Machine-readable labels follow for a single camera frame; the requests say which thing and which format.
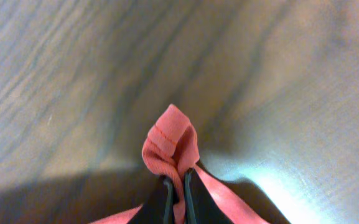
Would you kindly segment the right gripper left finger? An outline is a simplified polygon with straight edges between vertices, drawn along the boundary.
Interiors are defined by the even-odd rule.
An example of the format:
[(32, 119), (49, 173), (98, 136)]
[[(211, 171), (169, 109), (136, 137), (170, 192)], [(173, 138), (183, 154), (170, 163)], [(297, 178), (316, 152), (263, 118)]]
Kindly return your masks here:
[(175, 188), (170, 178), (160, 176), (148, 200), (128, 224), (174, 224)]

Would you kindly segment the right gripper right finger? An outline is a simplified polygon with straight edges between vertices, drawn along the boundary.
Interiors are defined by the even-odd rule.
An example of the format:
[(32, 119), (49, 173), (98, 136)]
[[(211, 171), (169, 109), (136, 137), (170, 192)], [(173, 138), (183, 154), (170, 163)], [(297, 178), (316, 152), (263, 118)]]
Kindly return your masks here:
[(218, 208), (194, 168), (185, 173), (184, 189), (187, 224), (233, 224)]

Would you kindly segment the red t-shirt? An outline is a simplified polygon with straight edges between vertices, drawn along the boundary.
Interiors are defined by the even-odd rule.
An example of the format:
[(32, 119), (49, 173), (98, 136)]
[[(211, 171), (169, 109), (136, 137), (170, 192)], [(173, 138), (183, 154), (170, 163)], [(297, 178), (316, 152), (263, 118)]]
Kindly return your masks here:
[[(265, 223), (239, 196), (197, 165), (200, 159), (197, 132), (189, 118), (175, 105), (170, 105), (149, 130), (142, 147), (142, 158), (153, 174), (171, 179), (175, 188), (175, 223), (186, 223), (184, 182), (185, 173), (192, 168), (218, 208), (233, 223)], [(128, 223), (141, 207), (103, 218), (100, 223)]]

